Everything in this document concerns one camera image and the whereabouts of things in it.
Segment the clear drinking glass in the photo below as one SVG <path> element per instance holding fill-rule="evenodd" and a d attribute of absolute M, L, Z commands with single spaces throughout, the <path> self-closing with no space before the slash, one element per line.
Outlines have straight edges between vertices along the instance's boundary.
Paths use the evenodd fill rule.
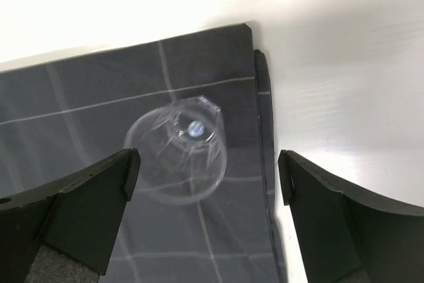
<path fill-rule="evenodd" d="M 128 130 L 140 155 L 136 190 L 161 203 L 189 205 L 210 196 L 227 167 L 221 108 L 205 96 L 154 109 Z"/>

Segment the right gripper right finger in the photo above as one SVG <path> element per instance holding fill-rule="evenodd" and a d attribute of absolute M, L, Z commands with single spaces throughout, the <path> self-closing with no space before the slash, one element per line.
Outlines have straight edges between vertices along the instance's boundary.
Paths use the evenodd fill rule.
<path fill-rule="evenodd" d="M 309 282 L 422 282 L 423 208 L 342 179 L 292 150 L 278 158 Z"/>

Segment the dark grey checked cloth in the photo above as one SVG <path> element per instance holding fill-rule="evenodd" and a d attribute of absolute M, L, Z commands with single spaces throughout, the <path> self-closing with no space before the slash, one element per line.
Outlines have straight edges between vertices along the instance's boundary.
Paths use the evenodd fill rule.
<path fill-rule="evenodd" d="M 285 282 L 268 64 L 246 25 L 1 74 L 1 195 L 117 152 L 139 117 L 196 95 L 223 112 L 221 185 L 186 206 L 137 191 L 102 281 Z"/>

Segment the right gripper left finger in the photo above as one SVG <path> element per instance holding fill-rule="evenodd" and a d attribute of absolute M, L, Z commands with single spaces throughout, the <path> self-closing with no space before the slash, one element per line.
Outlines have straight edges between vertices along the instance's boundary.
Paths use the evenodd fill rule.
<path fill-rule="evenodd" d="M 2 282 L 98 282 L 140 168 L 135 149 L 1 198 Z"/>

